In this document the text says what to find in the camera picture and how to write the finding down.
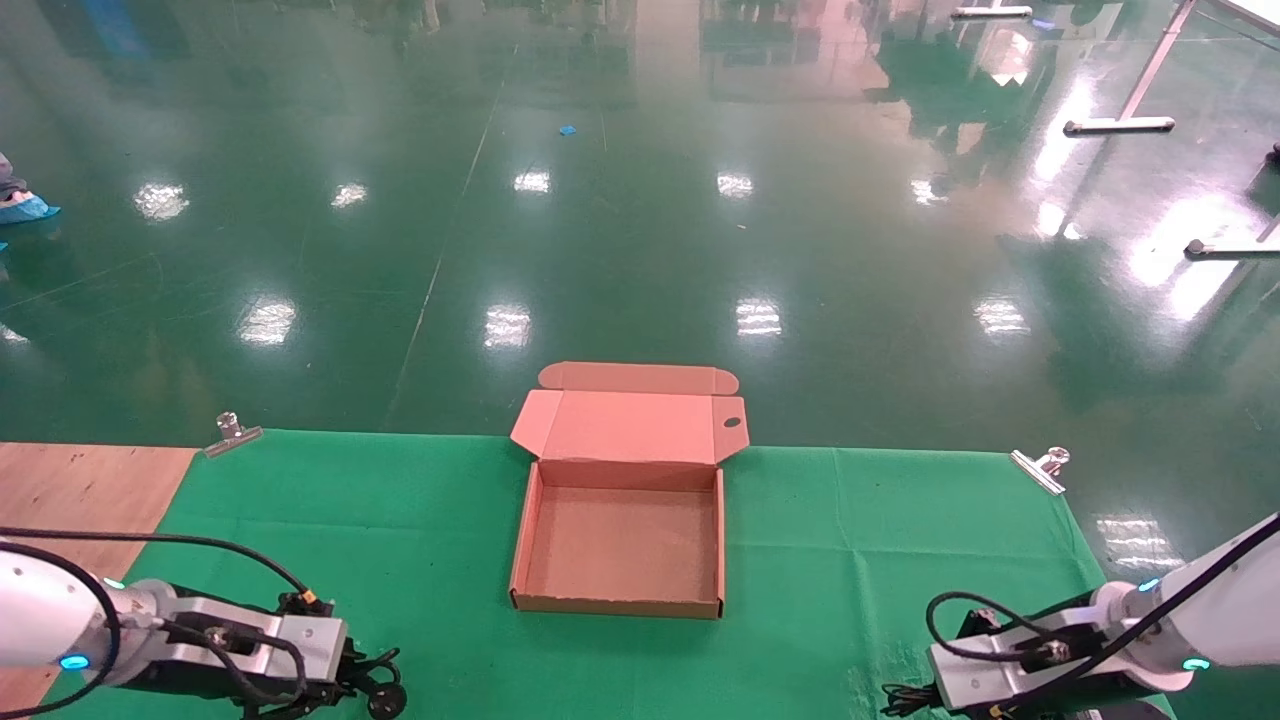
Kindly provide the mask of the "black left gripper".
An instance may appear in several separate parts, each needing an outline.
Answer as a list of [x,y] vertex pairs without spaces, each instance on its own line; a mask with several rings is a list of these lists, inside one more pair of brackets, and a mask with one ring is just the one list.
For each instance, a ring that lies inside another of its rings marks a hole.
[[[376,657],[356,648],[343,648],[335,674],[337,683],[402,683],[396,665],[399,648],[390,648]],[[390,680],[378,680],[375,671],[385,670]],[[316,712],[333,710],[339,717],[374,717],[378,703],[378,684],[340,685],[323,680],[307,680],[298,698],[289,703],[256,703],[223,666],[202,664],[150,664],[137,676],[125,682],[128,691],[152,694],[172,694],[200,700],[224,700],[243,715],[300,715],[311,717]]]

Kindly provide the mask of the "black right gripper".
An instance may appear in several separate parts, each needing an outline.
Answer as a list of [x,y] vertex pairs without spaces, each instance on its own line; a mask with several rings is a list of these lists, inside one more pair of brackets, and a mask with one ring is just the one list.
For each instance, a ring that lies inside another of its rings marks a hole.
[[969,719],[1065,719],[1172,692],[1171,673],[1092,673],[1064,684],[1056,680],[959,673],[957,712]]

